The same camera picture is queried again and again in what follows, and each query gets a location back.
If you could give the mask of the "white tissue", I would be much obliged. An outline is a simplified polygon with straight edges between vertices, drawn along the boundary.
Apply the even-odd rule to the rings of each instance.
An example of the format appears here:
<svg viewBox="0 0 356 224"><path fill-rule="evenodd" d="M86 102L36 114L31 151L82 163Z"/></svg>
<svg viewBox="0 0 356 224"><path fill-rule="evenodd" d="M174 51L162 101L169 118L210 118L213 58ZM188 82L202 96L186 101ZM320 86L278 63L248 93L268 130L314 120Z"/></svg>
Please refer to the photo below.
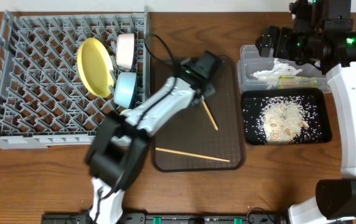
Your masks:
<svg viewBox="0 0 356 224"><path fill-rule="evenodd" d="M258 80L270 80L278 79L281 76L294 77L300 72L302 72L302 69L296 69L293 66L290 66L288 63L280 62L276 58L274 59L274 66L271 70L257 71L251 74L251 76L255 77Z"/></svg>

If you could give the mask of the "green wrapper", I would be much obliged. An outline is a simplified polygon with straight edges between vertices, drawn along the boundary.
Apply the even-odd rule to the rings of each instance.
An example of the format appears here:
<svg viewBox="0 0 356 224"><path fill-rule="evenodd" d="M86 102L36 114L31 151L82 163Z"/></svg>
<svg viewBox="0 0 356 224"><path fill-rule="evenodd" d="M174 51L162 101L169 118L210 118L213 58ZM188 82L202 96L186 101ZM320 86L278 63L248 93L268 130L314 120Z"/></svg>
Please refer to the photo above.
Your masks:
<svg viewBox="0 0 356 224"><path fill-rule="evenodd" d="M314 88L317 87L317 78L280 76L277 82L278 89L287 88Z"/></svg>

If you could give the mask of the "wooden chopstick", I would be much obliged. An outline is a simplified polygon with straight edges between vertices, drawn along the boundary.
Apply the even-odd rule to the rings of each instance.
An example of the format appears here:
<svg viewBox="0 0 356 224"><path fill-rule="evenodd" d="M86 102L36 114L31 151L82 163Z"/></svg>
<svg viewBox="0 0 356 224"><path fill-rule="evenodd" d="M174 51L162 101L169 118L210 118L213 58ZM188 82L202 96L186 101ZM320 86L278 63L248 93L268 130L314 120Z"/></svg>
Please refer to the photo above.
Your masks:
<svg viewBox="0 0 356 224"><path fill-rule="evenodd" d="M212 156L205 156L205 155L201 155L201 154L194 154L194 153L189 153L189 152L184 152L184 151L176 151L176 150L172 150L172 149L164 149L164 148L160 148L160 147L156 147L155 150L161 151L161 152L167 152L167 153L171 153L171 154L178 154L178 155L182 155L182 156L208 159L208 160L213 160L213 161L230 162L230 160L228 160L228 159L222 159L222 158L217 158L217 157L212 157Z"/></svg>
<svg viewBox="0 0 356 224"><path fill-rule="evenodd" d="M216 131L218 131L218 126L217 126L217 124L216 124L216 122L215 122L215 120L214 120L214 118L213 118L213 116L212 116L212 114L211 114L211 112L210 112L210 110L209 110L204 98L202 98L202 105L203 105L203 107L204 107L204 109L205 109L205 111L207 113L207 116L208 116L209 120L211 121L211 123L213 125L213 128Z"/></svg>

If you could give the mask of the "light blue bowl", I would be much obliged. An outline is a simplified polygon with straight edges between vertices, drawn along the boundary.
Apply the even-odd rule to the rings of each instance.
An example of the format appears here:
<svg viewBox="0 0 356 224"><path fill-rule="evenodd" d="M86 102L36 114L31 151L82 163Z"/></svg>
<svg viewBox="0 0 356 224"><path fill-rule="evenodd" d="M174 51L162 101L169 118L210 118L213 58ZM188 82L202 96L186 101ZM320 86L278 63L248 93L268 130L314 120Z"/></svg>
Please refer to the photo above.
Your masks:
<svg viewBox="0 0 356 224"><path fill-rule="evenodd" d="M123 72L118 75L113 101L126 109L134 106L136 97L137 74L134 72Z"/></svg>

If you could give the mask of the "white cup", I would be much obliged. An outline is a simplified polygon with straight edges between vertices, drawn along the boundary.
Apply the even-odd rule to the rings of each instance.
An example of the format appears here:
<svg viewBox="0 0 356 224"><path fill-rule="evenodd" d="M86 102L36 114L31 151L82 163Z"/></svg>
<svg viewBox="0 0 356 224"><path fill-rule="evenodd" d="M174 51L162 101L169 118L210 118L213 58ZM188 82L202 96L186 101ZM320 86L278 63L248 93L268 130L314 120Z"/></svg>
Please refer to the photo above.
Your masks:
<svg viewBox="0 0 356 224"><path fill-rule="evenodd" d="M127 112L131 111L132 109L125 109L123 110L120 115L125 115Z"/></svg>

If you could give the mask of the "pink bowl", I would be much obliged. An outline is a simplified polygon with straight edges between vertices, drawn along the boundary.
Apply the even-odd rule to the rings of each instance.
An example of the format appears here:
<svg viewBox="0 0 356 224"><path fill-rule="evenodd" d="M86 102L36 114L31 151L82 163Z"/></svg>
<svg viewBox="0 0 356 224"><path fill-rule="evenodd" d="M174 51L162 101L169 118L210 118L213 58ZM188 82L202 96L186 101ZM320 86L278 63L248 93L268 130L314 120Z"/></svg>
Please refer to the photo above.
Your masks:
<svg viewBox="0 0 356 224"><path fill-rule="evenodd" d="M116 46L116 64L131 69L134 60L134 34L120 34Z"/></svg>

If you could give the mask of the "yellow plate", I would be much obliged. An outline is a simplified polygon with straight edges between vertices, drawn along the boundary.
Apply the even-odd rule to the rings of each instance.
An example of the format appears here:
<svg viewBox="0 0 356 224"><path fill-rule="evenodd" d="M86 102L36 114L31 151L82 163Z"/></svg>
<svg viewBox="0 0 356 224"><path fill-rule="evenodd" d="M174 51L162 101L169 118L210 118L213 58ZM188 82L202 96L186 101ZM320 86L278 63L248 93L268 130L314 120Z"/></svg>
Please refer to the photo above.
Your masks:
<svg viewBox="0 0 356 224"><path fill-rule="evenodd" d="M93 95L106 98L115 84L110 72L114 67L106 47L96 38L85 40L77 52L77 68L85 88Z"/></svg>

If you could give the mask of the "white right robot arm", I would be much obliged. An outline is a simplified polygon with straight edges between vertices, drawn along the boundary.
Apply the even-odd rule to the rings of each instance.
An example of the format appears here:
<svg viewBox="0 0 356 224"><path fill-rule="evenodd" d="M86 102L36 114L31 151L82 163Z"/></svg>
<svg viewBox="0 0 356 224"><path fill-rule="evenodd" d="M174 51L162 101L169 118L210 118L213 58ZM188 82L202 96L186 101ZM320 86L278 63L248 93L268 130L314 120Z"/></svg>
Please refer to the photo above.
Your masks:
<svg viewBox="0 0 356 224"><path fill-rule="evenodd" d="M262 57L310 64L326 77L342 143L340 179L318 181L316 194L292 205L278 223L345 223L356 219L356 31L346 0L297 0L292 28L268 27L256 40Z"/></svg>

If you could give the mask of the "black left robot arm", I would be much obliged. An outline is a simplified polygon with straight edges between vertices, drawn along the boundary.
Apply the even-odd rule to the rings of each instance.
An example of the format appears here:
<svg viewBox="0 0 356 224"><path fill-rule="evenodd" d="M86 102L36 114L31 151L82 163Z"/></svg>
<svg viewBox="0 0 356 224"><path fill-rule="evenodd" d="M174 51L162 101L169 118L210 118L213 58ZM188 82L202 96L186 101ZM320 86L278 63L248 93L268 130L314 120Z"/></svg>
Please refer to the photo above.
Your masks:
<svg viewBox="0 0 356 224"><path fill-rule="evenodd" d="M219 57L208 50L196 60L174 61L172 76L147 101L104 118L85 156L94 190L90 223L119 221L124 193L143 169L152 137L176 113L214 91L219 65Z"/></svg>

